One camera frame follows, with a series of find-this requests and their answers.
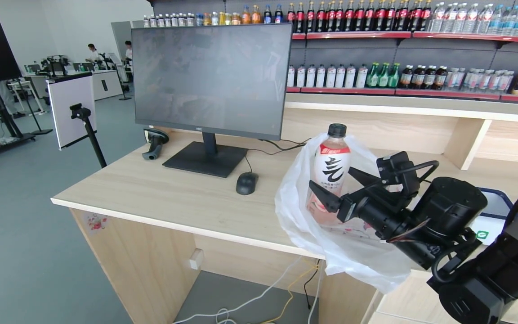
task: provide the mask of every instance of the whiteboard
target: whiteboard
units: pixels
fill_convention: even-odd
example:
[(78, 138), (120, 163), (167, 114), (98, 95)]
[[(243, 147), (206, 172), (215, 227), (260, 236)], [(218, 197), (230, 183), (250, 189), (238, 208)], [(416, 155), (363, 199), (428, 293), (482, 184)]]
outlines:
[(91, 111), (89, 121), (93, 130), (97, 130), (92, 79), (92, 74), (87, 72), (56, 80), (47, 80), (59, 150), (87, 136), (83, 121), (71, 119), (70, 106), (80, 103), (84, 108), (89, 109)]

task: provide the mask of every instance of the white plastic bag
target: white plastic bag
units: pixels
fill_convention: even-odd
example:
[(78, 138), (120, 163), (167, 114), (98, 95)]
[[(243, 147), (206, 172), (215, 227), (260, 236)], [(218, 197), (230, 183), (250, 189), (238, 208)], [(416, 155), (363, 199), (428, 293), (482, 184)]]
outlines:
[[(275, 212), (281, 227), (299, 248), (325, 256), (327, 275), (345, 272), (388, 293), (403, 283), (411, 272), (412, 261), (392, 244), (383, 243), (360, 219), (340, 226), (321, 226), (308, 212), (308, 184), (317, 148), (325, 139), (323, 133), (309, 140), (282, 179), (275, 195)], [(351, 166), (379, 176), (377, 157), (354, 136), (345, 142), (351, 149)], [(343, 193), (362, 186), (347, 174)]]

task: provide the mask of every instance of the person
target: person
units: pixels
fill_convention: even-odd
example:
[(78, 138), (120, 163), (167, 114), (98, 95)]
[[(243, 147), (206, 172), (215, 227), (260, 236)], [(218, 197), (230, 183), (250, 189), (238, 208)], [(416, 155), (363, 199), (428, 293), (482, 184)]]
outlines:
[(126, 61), (133, 61), (133, 48), (131, 46), (131, 41), (126, 40), (125, 41), (125, 47), (127, 47), (127, 50), (125, 51), (125, 60)]
[(101, 61), (101, 57), (99, 56), (99, 52), (97, 52), (95, 45), (89, 44), (89, 45), (87, 45), (87, 47), (89, 47), (89, 50), (91, 51), (91, 56), (86, 58), (85, 61), (92, 62), (92, 63)]

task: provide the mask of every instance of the monitor screen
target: monitor screen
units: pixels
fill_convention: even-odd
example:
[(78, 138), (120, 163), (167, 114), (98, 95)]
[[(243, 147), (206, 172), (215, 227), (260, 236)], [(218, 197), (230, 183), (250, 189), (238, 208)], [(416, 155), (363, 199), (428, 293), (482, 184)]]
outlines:
[(132, 29), (136, 123), (279, 140), (291, 29)]

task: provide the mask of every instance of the computer monitor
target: computer monitor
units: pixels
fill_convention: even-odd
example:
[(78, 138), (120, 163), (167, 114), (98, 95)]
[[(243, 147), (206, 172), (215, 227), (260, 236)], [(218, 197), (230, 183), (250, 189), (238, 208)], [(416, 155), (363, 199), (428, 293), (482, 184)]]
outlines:
[(290, 24), (132, 29), (135, 122), (203, 132), (164, 166), (227, 177), (247, 153), (215, 134), (279, 140)]

